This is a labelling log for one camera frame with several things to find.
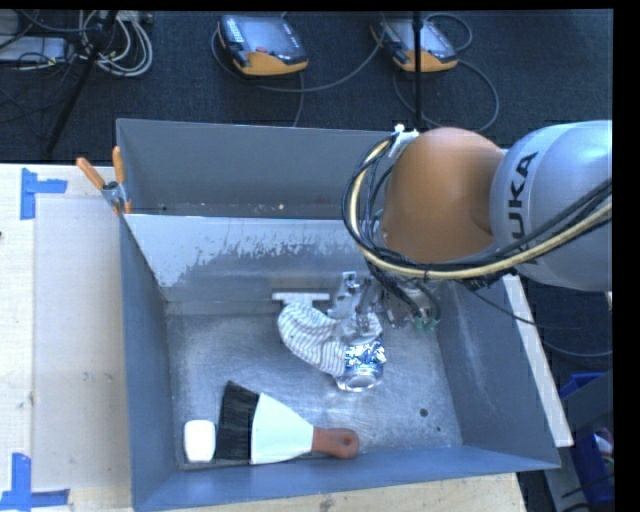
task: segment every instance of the black bristles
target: black bristles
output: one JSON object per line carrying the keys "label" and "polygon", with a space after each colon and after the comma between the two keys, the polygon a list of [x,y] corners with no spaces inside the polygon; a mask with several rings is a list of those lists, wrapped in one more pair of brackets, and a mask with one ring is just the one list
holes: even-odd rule
{"label": "black bristles", "polygon": [[228,381],[216,434],[216,458],[251,459],[251,429],[260,395]]}

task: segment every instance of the wooden table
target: wooden table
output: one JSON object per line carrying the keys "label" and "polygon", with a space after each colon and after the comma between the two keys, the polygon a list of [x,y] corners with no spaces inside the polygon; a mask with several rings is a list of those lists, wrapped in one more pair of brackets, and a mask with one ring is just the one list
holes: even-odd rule
{"label": "wooden table", "polygon": [[[20,219],[23,168],[39,182],[66,182],[64,193],[35,194],[34,219]],[[111,167],[98,171],[115,179]],[[68,503],[51,510],[132,510],[117,228],[114,212],[77,167],[0,165],[0,460],[28,456],[32,492],[70,489]],[[520,314],[530,314],[520,302]],[[535,328],[521,329],[538,385],[547,389],[545,406],[561,412]],[[549,416],[556,418],[556,444],[566,446],[571,436],[556,413]],[[0,464],[0,491],[11,473],[10,464]],[[206,509],[526,510],[515,474]]]}

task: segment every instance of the white cap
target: white cap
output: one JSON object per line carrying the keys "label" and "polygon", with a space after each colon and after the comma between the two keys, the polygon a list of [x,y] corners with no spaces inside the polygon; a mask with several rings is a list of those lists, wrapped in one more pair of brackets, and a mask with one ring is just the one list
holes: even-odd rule
{"label": "white cap", "polygon": [[216,449],[216,427],[209,420],[184,424],[184,451],[189,462],[209,462]]}

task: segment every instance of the wooden handle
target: wooden handle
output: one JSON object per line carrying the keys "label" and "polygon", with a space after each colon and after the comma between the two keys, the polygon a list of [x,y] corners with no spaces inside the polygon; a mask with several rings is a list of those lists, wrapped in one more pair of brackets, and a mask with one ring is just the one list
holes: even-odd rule
{"label": "wooden handle", "polygon": [[82,172],[85,173],[97,189],[102,190],[102,187],[105,185],[104,178],[98,174],[96,168],[91,165],[86,158],[76,158],[76,165],[82,169]]}
{"label": "wooden handle", "polygon": [[118,183],[124,183],[124,163],[122,162],[122,153],[118,146],[113,147],[111,158],[113,160],[113,169],[116,171],[116,181]]}
{"label": "wooden handle", "polygon": [[313,427],[313,452],[326,453],[339,459],[351,459],[359,449],[360,438],[351,429]]}

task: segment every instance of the blue tape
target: blue tape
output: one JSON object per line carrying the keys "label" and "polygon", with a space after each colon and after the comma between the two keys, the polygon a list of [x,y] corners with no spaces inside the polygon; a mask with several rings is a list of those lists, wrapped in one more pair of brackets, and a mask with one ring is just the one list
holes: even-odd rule
{"label": "blue tape", "polygon": [[11,456],[11,490],[0,496],[0,510],[31,512],[33,507],[66,505],[69,489],[50,492],[31,492],[31,459],[21,453]]}
{"label": "blue tape", "polygon": [[35,172],[23,167],[20,220],[35,218],[36,194],[64,194],[66,190],[67,182],[65,180],[38,181],[38,175]]}

